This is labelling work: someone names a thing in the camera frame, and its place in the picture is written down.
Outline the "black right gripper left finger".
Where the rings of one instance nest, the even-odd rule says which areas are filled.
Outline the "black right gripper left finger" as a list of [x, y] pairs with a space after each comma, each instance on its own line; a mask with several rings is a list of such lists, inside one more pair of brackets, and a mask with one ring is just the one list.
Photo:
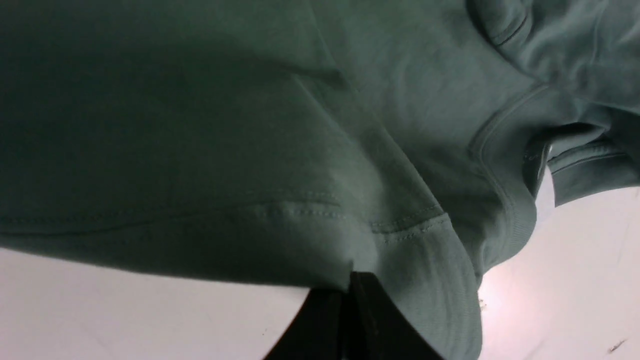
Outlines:
[[266, 360], [342, 360], [348, 295], [313, 289]]

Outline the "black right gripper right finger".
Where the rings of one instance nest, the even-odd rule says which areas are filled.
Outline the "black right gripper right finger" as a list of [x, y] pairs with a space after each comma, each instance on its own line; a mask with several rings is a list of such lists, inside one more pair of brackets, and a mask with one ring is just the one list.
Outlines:
[[345, 297], [346, 360], [441, 360], [375, 274], [352, 272]]

